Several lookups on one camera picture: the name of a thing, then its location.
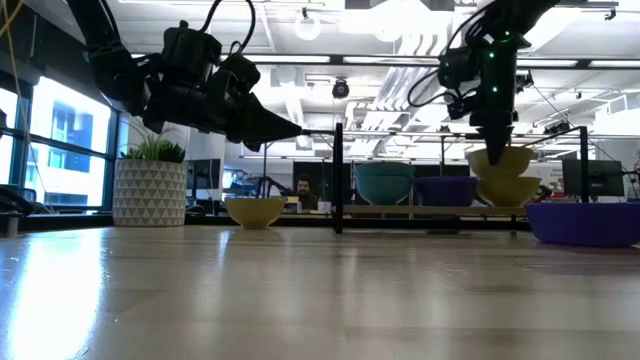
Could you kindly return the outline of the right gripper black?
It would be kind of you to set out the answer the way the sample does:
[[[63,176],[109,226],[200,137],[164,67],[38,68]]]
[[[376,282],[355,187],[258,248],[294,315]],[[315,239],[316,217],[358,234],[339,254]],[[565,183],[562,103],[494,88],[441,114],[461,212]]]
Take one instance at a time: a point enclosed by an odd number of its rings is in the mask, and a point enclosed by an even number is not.
[[[480,83],[470,124],[480,127],[490,165],[499,163],[514,129],[517,45],[514,34],[501,34],[472,47]]]

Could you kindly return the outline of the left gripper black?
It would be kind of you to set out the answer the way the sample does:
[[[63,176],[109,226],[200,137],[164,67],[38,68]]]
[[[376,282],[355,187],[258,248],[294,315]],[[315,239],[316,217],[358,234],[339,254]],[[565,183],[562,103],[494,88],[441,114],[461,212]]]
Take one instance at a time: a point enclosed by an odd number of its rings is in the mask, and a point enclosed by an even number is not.
[[[244,84],[204,89],[160,84],[151,91],[142,114],[143,125],[160,134],[170,122],[240,143],[244,123],[244,146],[252,152],[259,152],[262,143],[302,134],[301,126],[264,108],[249,90]]]

